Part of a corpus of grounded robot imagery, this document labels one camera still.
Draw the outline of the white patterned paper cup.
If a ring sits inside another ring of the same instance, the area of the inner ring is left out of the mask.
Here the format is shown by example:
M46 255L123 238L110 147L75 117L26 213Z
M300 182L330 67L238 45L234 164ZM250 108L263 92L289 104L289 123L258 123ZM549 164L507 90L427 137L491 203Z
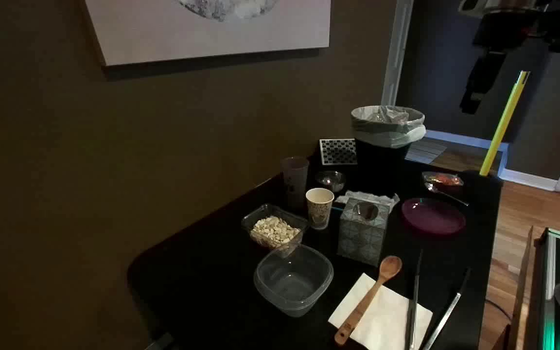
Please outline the white patterned paper cup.
M330 220L333 193L322 187L314 187L304 193L304 203L310 228L316 232L324 230Z

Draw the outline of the dark translucent plastic cup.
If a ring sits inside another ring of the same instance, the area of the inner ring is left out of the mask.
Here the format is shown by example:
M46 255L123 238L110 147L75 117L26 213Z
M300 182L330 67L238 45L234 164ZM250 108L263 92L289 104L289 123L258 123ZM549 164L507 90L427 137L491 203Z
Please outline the dark translucent plastic cup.
M291 209L302 207L302 193L306 187L308 160L300 156L289 156L281 160L281 178L285 187L285 201Z

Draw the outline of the container with white food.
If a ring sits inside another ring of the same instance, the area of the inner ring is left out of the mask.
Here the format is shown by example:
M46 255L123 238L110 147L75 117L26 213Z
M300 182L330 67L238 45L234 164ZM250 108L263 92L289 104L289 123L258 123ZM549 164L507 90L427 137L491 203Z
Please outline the container with white food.
M308 222L273 205L262 205L240 220L244 234L269 252L287 257L300 246Z

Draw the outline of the small metal bowl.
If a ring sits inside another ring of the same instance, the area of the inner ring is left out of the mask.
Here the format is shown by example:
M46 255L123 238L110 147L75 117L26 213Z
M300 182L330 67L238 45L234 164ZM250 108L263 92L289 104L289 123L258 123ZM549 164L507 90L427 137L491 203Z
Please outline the small metal bowl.
M332 193L339 193L345 185L345 180L339 172L318 172L316 174L316 184L330 189Z

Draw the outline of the black white checkerboard card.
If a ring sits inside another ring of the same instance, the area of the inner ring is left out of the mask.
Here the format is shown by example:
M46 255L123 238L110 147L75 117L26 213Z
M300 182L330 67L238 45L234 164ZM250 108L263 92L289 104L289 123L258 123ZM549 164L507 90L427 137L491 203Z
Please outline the black white checkerboard card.
M355 143L351 139L320 139L318 154L322 166L355 166Z

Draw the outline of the empty clear plastic container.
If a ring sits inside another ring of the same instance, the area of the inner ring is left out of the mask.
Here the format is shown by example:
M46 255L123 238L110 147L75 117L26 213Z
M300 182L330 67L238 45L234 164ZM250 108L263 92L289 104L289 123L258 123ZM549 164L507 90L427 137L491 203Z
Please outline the empty clear plastic container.
M333 279L332 263L316 250L297 246L291 252L271 252L252 273L256 292L287 318L302 318Z

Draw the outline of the trash bin with white bag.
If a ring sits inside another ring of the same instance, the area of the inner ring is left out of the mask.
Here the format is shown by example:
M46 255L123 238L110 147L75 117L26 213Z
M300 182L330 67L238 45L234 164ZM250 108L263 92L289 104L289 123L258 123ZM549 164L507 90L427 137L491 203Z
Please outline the trash bin with white bag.
M425 115L400 106L363 106L349 114L355 141L355 187L392 197L402 187L407 149L425 137Z

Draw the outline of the wooden spoon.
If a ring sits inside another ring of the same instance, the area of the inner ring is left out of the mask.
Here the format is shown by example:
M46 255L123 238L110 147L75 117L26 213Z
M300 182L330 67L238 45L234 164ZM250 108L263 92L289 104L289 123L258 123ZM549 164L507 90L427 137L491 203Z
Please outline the wooden spoon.
M386 255L378 263L378 275L376 281L370 285L370 289L363 294L363 298L357 302L357 306L349 312L349 316L343 320L339 329L333 333L333 343L337 347L343 347L349 341L349 335L359 325L363 314L367 312L368 304L374 300L378 289L394 279L402 269L402 259L396 255Z

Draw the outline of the metal spoon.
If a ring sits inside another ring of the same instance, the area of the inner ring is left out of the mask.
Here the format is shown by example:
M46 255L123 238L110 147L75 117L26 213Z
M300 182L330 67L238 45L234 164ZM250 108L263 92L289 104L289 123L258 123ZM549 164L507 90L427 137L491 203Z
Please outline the metal spoon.
M435 184L423 184L423 187L425 187L425 191L429 191L433 195L440 195L440 197L444 197L444 199L468 209L468 203L464 203L464 201L460 201L460 199L437 189Z

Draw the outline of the purple plate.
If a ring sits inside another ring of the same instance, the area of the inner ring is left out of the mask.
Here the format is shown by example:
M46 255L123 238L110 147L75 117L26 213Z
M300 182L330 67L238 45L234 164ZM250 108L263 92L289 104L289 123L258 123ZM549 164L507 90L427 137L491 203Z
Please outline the purple plate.
M456 236L466 226L460 211L435 199L405 199L400 215L411 230L437 238Z

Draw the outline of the snack wrapper packet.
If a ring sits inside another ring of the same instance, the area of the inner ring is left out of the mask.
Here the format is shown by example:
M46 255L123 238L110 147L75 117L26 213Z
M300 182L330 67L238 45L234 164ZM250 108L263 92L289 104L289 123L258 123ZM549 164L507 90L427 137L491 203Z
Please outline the snack wrapper packet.
M425 184L442 185L442 187L462 187L462 180L446 172L421 172Z

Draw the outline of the black utensil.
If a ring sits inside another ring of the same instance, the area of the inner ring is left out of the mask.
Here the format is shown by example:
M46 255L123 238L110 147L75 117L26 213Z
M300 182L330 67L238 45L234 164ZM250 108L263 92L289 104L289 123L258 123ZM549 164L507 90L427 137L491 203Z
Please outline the black utensil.
M419 250L419 254L417 254L413 279L411 279L411 296L407 300L407 310L405 310L403 350L411 350L411 337L413 337L413 324L415 324L415 306L417 306L417 300L419 300L421 259L423 259L423 250Z

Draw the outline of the white paper napkin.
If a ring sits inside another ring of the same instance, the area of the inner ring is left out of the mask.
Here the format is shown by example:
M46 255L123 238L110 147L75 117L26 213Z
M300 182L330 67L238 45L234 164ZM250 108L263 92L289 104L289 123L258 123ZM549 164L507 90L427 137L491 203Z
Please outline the white paper napkin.
M370 277L361 275L335 306L328 324L339 327L372 285L374 281ZM405 318L407 300L382 287L349 339L365 350L403 350Z

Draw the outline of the yellow stick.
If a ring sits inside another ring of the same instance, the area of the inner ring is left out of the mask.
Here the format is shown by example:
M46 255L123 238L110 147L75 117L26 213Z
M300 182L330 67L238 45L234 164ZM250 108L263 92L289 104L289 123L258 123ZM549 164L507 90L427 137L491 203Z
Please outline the yellow stick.
M510 86L508 98L505 102L505 108L499 115L497 127L491 135L489 147L485 150L485 156L479 164L477 176L479 178L487 178L495 160L495 154L499 152L501 141L508 129L508 123L514 115L514 110L518 106L518 100L524 92L526 80L528 80L530 73L528 71L518 71L514 84Z

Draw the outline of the white wall canvas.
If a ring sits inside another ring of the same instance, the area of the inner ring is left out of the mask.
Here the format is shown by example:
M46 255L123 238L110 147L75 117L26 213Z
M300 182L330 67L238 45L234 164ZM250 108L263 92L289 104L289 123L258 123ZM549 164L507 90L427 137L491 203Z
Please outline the white wall canvas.
M330 0L83 0L104 67L324 49Z

